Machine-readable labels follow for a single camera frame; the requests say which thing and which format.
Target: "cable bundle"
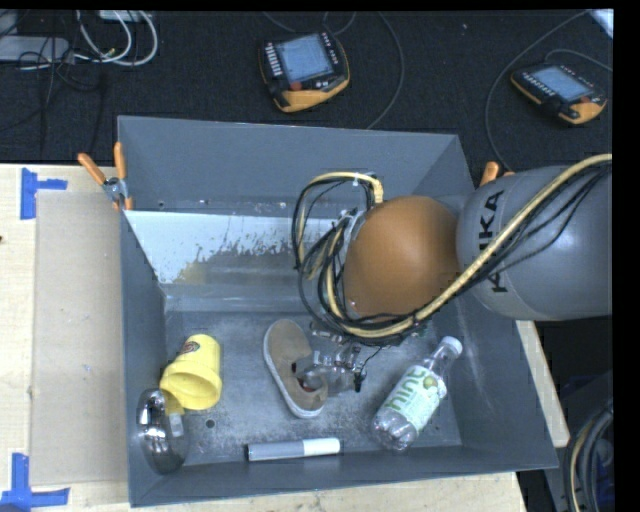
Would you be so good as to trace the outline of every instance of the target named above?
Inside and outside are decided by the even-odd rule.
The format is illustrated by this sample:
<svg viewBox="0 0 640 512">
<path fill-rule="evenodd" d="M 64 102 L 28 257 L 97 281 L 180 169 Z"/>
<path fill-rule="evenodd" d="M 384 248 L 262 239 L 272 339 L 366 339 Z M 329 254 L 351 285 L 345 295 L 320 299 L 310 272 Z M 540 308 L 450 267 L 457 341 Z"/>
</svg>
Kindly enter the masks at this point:
<svg viewBox="0 0 640 512">
<path fill-rule="evenodd" d="M 308 251 L 303 245 L 304 231 L 314 204 L 335 187 L 352 182 L 364 188 L 366 194 L 366 211 L 382 203 L 382 184 L 374 177 L 357 172 L 341 171 L 318 176 L 312 180 L 300 194 L 293 214 L 291 230 L 292 245 L 295 253 L 295 268 L 298 271 L 299 293 L 305 307 L 313 318 L 325 328 L 346 338 L 354 338 L 363 345 L 384 346 L 399 344 L 409 334 L 422 329 L 427 320 L 455 295 L 468 290 L 471 286 L 486 279 L 487 276 L 503 263 L 516 247 L 524 243 L 536 232 L 547 226 L 562 213 L 567 217 L 562 228 L 553 239 L 509 266 L 520 263 L 551 245 L 566 227 L 573 213 L 586 194 L 608 172 L 611 166 L 597 169 L 586 184 L 566 201 L 559 211 L 548 221 L 527 231 L 527 227 L 547 205 L 554 201 L 559 191 L 571 179 L 589 169 L 612 160 L 611 154 L 596 155 L 587 158 L 561 172 L 542 190 L 536 193 L 529 202 L 491 240 L 476 259 L 446 288 L 438 297 L 409 314 L 379 313 L 368 317 L 356 318 L 345 303 L 342 288 L 342 257 L 348 249 L 347 234 L 354 229 L 357 209 L 344 212 L 332 228 L 317 240 Z M 325 188 L 311 201 L 309 196 L 320 186 Z M 316 280 L 316 298 L 320 307 L 314 308 L 307 298 L 304 281 Z"/>
</svg>

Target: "yellow cable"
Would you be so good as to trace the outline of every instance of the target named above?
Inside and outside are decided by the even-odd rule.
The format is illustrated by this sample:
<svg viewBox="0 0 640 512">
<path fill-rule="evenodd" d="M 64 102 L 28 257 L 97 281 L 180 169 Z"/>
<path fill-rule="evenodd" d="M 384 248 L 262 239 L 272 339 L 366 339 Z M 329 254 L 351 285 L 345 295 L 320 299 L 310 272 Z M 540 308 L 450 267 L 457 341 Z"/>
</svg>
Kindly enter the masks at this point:
<svg viewBox="0 0 640 512">
<path fill-rule="evenodd" d="M 334 172 L 328 172 L 325 174 L 321 174 L 319 176 L 316 176 L 315 178 L 313 178 L 308 184 L 307 187 L 314 185 L 318 182 L 321 181 L 325 181 L 328 179 L 335 179 L 335 178 L 341 178 L 344 179 L 345 181 L 347 179 L 349 180 L 354 180 L 354 182 L 358 182 L 358 181 L 363 181 L 365 183 L 367 183 L 370 187 L 371 190 L 373 192 L 373 202 L 375 204 L 380 204 L 383 201 L 383 197 L 384 197 L 384 190 L 382 187 L 382 182 L 377 179 L 374 178 L 373 176 L 369 176 L 368 174 L 361 174 L 359 172 L 354 172 L 354 171 L 334 171 Z M 297 222 L 298 219 L 303 219 L 304 218 L 304 205 L 302 204 L 302 201 L 304 201 L 304 198 L 307 196 L 307 194 L 309 193 L 310 190 L 307 190 L 302 197 L 299 199 L 299 203 L 302 208 L 301 212 L 298 214 L 298 218 L 297 219 L 293 219 L 294 222 Z M 297 237 L 298 237 L 298 241 L 300 242 L 300 244 L 297 247 L 297 253 L 298 253 L 298 261 L 302 262 L 304 261 L 304 246 L 302 243 L 302 238 L 304 237 L 304 222 L 301 224 L 298 224 L 297 229 L 295 230 L 297 233 Z M 312 272 L 312 276 L 315 274 L 317 269 L 315 269 Z"/>
<path fill-rule="evenodd" d="M 596 155 L 578 162 L 567 168 L 565 171 L 556 176 L 549 184 L 541 189 L 531 200 L 504 226 L 504 228 L 496 235 L 496 237 L 487 245 L 487 247 L 476 257 L 476 259 L 462 272 L 458 278 L 451 283 L 451 285 L 432 302 L 427 304 L 422 309 L 418 310 L 415 315 L 399 321 L 389 327 L 384 327 L 377 330 L 366 330 L 358 327 L 351 327 L 347 325 L 341 325 L 341 327 L 348 333 L 361 338 L 379 338 L 394 336 L 402 333 L 404 330 L 409 329 L 414 322 L 423 321 L 433 313 L 435 313 L 440 307 L 444 305 L 453 295 L 455 295 L 467 281 L 469 281 L 478 270 L 486 263 L 486 261 L 493 255 L 493 253 L 503 244 L 507 238 L 516 230 L 516 228 L 524 221 L 524 219 L 549 195 L 551 195 L 557 188 L 559 188 L 564 182 L 566 182 L 572 176 L 578 174 L 582 170 L 596 165 L 602 162 L 612 160 L 613 155 L 606 153 L 602 155 Z M 329 275 L 328 279 L 333 280 L 333 276 Z M 335 315 L 341 315 L 340 308 L 335 301 L 333 295 L 328 297 L 329 306 L 331 312 Z"/>
<path fill-rule="evenodd" d="M 580 455 L 580 450 L 584 446 L 584 443 L 587 440 L 587 435 L 589 434 L 589 430 L 595 423 L 595 420 L 591 420 L 589 424 L 585 427 L 585 429 L 580 433 L 578 439 L 576 439 L 576 444 L 573 447 L 573 451 L 571 452 L 571 462 L 569 464 L 569 481 L 571 482 L 571 489 L 565 489 L 565 494 L 569 494 L 571 500 L 573 501 L 573 505 L 575 510 L 580 510 L 580 506 L 578 505 L 578 499 L 576 498 L 576 484 L 575 484 L 575 476 L 576 476 L 576 461 L 578 460 L 578 456 Z"/>
</svg>

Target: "bottle cap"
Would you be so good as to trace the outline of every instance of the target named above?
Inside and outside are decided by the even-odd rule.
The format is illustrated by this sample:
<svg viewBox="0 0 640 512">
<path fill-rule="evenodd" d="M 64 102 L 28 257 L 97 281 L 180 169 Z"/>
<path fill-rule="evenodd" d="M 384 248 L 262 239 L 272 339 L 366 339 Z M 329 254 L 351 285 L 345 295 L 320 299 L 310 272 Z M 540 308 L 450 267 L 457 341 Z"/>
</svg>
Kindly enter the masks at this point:
<svg viewBox="0 0 640 512">
<path fill-rule="evenodd" d="M 458 338 L 454 338 L 453 336 L 445 336 L 442 338 L 440 343 L 446 343 L 449 345 L 456 353 L 456 355 L 462 354 L 462 343 Z"/>
</svg>

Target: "yellow cup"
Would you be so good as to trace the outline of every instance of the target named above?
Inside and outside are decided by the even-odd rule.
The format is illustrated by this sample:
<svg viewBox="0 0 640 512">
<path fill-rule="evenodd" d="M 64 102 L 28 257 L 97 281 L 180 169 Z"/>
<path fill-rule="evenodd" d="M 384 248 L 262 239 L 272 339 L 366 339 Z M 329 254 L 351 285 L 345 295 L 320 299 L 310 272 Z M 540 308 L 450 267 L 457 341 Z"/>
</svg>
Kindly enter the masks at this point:
<svg viewBox="0 0 640 512">
<path fill-rule="evenodd" d="M 202 410 L 220 400 L 220 345 L 211 336 L 189 336 L 175 360 L 165 368 L 160 389 L 185 409 Z"/>
</svg>

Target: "metal object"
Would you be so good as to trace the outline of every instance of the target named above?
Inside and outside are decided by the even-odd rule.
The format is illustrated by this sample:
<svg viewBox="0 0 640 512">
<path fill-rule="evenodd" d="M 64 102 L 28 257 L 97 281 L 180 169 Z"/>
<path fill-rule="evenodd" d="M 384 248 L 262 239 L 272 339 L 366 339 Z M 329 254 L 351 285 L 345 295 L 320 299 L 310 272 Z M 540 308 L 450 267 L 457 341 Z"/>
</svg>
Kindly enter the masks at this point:
<svg viewBox="0 0 640 512">
<path fill-rule="evenodd" d="M 337 350 L 332 354 L 321 353 L 314 350 L 307 357 L 299 359 L 295 363 L 296 377 L 306 386 L 319 388 L 322 385 L 321 377 L 324 377 L 329 385 L 329 395 L 337 395 L 343 391 L 356 389 L 357 359 L 362 347 L 360 344 L 343 340 L 332 333 L 314 330 L 313 334 L 319 337 L 329 338 L 338 344 Z"/>
<path fill-rule="evenodd" d="M 179 469 L 189 450 L 182 415 L 168 413 L 164 394 L 147 389 L 140 396 L 137 414 L 138 438 L 144 455 L 158 473 Z"/>
<path fill-rule="evenodd" d="M 118 177 L 107 179 L 88 154 L 78 154 L 78 162 L 87 170 L 94 181 L 102 187 L 104 193 L 112 201 L 114 209 L 116 211 L 119 211 L 121 208 L 132 210 L 133 198 L 129 194 L 129 188 L 127 187 L 127 169 L 122 153 L 122 144 L 120 142 L 116 142 L 113 146 L 113 158 Z"/>
</svg>

